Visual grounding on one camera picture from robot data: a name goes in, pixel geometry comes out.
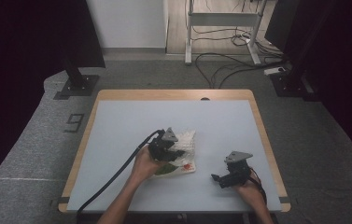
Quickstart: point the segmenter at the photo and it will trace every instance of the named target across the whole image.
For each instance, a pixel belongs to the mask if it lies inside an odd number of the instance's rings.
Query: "power strip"
[[[263,70],[263,74],[266,76],[269,76],[269,75],[274,75],[274,74],[278,74],[278,73],[284,73],[285,71],[286,71],[286,69],[284,69],[284,67],[276,67],[276,68],[270,68],[270,69]]]

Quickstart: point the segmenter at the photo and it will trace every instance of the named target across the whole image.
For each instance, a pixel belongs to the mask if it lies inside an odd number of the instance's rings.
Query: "person's left hand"
[[[135,156],[130,180],[136,184],[141,184],[144,180],[154,175],[166,163],[167,161],[154,161],[149,155],[148,145],[145,145]]]

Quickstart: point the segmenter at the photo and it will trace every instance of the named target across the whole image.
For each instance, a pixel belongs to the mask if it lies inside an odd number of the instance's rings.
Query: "wall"
[[[101,48],[166,47],[167,0],[87,0]]]

